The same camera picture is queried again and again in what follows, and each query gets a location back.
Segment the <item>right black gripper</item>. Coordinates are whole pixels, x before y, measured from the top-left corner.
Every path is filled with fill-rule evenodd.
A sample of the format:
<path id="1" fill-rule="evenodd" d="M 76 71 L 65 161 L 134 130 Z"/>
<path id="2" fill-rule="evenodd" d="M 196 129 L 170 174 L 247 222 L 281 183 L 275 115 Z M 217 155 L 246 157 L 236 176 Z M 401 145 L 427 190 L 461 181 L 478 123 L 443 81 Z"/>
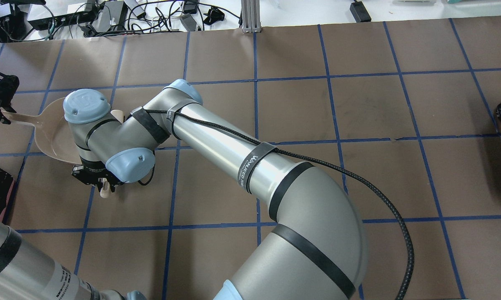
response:
<path id="1" fill-rule="evenodd" d="M 100 178 L 108 179 L 112 193 L 115 192 L 116 186 L 124 184 L 124 182 L 105 168 L 90 169 L 84 165 L 75 165 L 72 169 L 72 176 L 85 185 L 95 186 L 99 192 L 102 187 L 102 183 L 99 181 Z"/>

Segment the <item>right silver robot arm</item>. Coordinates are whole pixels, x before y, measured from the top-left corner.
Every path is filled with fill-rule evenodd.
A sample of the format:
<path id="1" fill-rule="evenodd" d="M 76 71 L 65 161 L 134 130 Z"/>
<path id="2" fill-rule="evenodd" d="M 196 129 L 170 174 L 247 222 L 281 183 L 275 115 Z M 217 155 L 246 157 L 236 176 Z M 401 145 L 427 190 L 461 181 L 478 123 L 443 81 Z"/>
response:
<path id="1" fill-rule="evenodd" d="M 266 203 L 275 228 L 224 282 L 217 300 L 349 300 L 365 275 L 368 251 L 361 218 L 343 188 L 308 159 L 294 162 L 266 142 L 255 145 L 200 125 L 233 128 L 202 103 L 196 89 L 178 79 L 125 122 L 92 89 L 67 95 L 63 110 L 80 156 L 104 164 L 121 182 L 145 177 L 155 165 L 154 149 L 174 135 Z"/>

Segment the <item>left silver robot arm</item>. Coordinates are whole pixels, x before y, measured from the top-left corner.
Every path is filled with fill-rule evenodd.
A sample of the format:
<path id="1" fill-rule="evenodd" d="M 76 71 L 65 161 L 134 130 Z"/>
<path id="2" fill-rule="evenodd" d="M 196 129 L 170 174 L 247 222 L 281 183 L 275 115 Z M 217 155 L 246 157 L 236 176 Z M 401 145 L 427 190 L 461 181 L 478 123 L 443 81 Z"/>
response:
<path id="1" fill-rule="evenodd" d="M 0 123 L 23 123 L 35 127 L 37 142 L 52 146 L 56 133 L 68 129 L 64 99 L 50 103 L 39 115 L 22 115 L 11 101 L 19 86 L 14 75 L 0 72 Z M 98 291 L 59 262 L 37 249 L 11 227 L 0 221 L 0 300 L 143 300 L 133 290 L 122 295 L 116 290 Z"/>

